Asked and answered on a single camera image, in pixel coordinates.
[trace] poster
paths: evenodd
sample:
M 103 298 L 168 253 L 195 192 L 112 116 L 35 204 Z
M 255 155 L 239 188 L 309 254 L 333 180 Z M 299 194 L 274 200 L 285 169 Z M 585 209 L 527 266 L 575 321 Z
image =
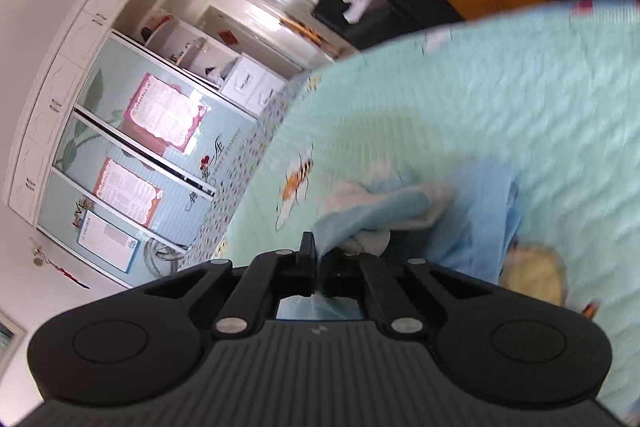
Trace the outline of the poster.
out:
M 102 164 L 94 194 L 140 225 L 148 226 L 162 198 L 162 190 L 139 178 L 111 158 Z
M 205 112 L 203 105 L 147 73 L 124 117 L 184 152 Z
M 104 259 L 118 270 L 129 271 L 133 254 L 139 243 L 140 240 L 114 227 L 97 214 L 90 210 L 86 211 L 78 236 L 78 245 Z

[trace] bed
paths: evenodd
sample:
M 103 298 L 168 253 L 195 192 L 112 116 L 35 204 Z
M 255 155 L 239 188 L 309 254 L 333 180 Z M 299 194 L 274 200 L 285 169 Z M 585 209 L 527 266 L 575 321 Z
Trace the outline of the bed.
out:
M 340 179 L 372 163 L 423 180 L 494 156 L 518 172 L 521 241 L 564 259 L 614 361 L 600 399 L 640 395 L 640 10 L 582 0 L 388 42 L 292 80 L 239 156 L 185 266 L 297 249 Z

